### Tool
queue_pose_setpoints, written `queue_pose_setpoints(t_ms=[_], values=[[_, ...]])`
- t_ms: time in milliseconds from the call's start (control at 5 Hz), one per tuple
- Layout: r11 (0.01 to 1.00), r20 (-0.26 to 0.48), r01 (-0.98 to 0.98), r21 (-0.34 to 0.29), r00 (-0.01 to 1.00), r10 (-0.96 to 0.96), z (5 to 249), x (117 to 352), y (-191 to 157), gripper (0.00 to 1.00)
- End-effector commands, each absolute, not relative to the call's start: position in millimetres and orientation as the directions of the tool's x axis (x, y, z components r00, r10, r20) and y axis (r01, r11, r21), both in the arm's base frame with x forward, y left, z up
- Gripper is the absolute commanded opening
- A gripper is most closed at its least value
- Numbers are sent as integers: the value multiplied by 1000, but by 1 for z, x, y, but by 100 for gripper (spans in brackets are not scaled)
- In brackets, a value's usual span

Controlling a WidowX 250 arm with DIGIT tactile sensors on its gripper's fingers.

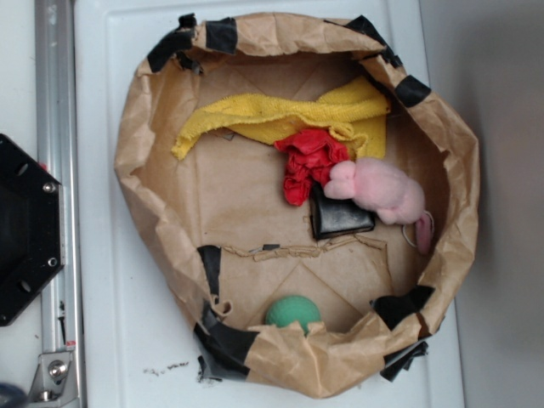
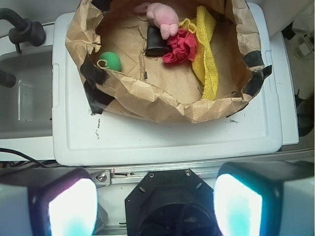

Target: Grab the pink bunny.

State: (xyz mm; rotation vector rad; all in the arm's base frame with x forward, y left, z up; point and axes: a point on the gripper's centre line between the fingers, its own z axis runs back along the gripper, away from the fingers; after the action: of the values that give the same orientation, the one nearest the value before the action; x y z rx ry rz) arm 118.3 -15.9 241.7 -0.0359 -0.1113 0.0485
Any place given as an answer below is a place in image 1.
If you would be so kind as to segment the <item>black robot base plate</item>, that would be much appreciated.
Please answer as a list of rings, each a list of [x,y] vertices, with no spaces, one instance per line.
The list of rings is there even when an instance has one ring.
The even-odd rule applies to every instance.
[[[1,136],[1,326],[11,325],[64,266],[61,184]]]

